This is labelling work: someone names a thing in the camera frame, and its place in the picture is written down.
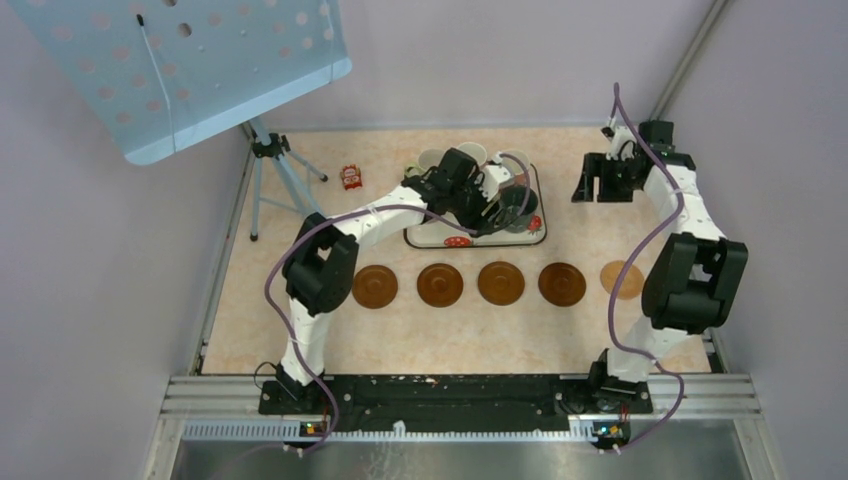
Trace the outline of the brown wooden coaster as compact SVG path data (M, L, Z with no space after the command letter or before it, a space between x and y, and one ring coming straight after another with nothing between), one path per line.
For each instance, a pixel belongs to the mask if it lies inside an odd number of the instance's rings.
M434 263L423 268L416 280L420 299L434 308L454 305L464 291L461 273L452 265Z
M397 277L384 265L366 266L354 276L352 295L364 308L384 308L395 300L397 292Z
M576 266L555 262L542 269L537 286L542 297L552 305L572 307L584 298L587 282Z
M487 302L497 306L508 306L522 297L525 290L525 278L514 264L495 261L480 270L477 287Z

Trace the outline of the strawberry enamel tray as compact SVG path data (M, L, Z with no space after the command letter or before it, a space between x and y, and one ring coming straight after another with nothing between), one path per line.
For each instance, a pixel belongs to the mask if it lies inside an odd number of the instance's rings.
M515 183L497 197L495 226L510 220L502 230L491 235L472 237L442 222L431 221L404 231L404 240L422 250L459 248L506 248L539 244L546 235L546 220L539 192L535 166L523 175L514 176Z

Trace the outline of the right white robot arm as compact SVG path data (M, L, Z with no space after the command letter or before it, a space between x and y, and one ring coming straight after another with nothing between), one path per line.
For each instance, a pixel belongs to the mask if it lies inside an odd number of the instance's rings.
M715 224L697 185L692 157L676 151L674 126L651 120L631 129L609 119L604 153L584 156L575 203L624 203L644 192L661 219L664 245L647 274L641 317L590 367L589 404L612 412L643 400L657 361L678 344L728 319L749 252Z

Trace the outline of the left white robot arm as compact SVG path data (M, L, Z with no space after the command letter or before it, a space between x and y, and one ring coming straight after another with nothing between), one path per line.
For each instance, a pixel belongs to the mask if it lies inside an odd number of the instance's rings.
M283 401L297 413L319 404L324 347L332 314L350 295L360 253L389 236L440 222L473 238L494 235L535 213L538 195L504 166L508 153L479 163L450 148L425 173L403 179L383 197L348 213L309 215L274 271L285 281L289 333L275 367Z

